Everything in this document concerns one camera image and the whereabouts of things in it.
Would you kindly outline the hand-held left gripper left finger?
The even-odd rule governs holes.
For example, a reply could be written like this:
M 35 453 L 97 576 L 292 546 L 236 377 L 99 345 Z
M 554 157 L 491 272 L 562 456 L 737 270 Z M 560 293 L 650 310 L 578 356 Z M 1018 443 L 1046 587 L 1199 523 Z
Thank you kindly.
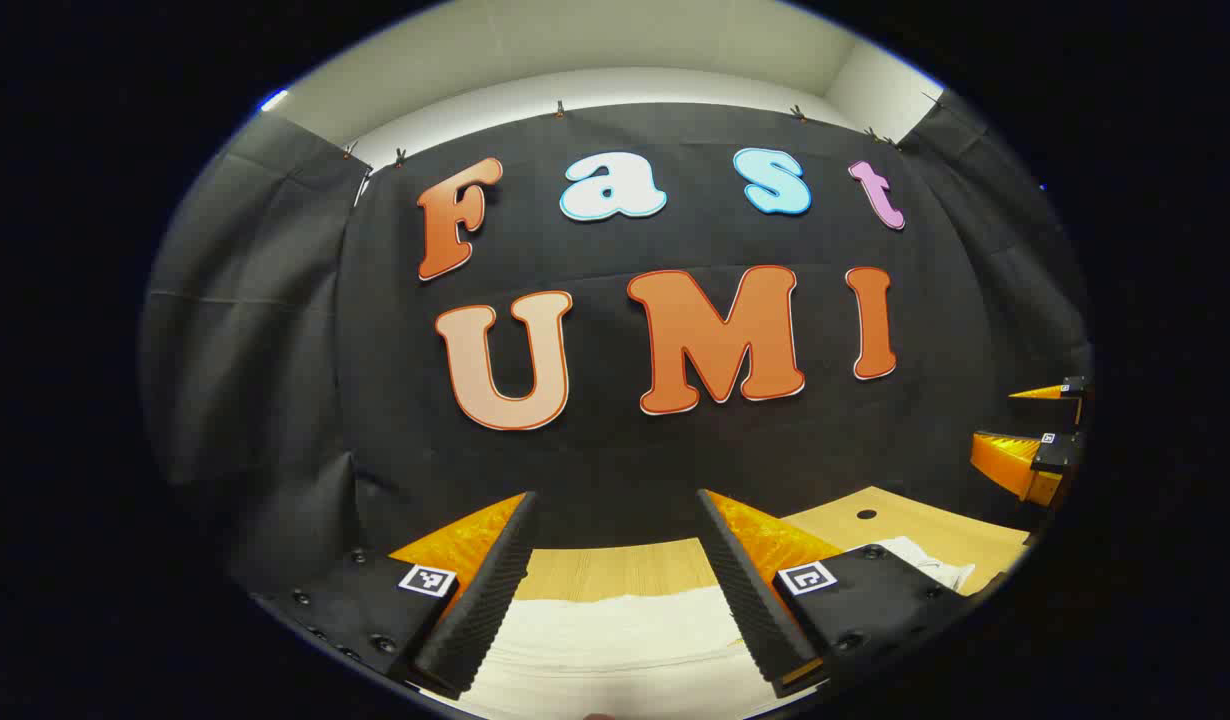
M 312 578 L 253 598 L 355 670 L 458 700 L 526 577 L 536 534 L 538 494 L 526 491 L 396 550 L 351 548 Z

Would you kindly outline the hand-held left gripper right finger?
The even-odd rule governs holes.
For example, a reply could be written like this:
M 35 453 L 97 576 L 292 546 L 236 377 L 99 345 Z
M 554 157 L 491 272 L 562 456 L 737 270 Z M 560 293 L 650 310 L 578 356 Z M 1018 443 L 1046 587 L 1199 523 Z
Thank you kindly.
M 699 489 L 699 542 L 763 679 L 844 690 L 954 626 L 972 599 L 881 544 L 840 550 Z

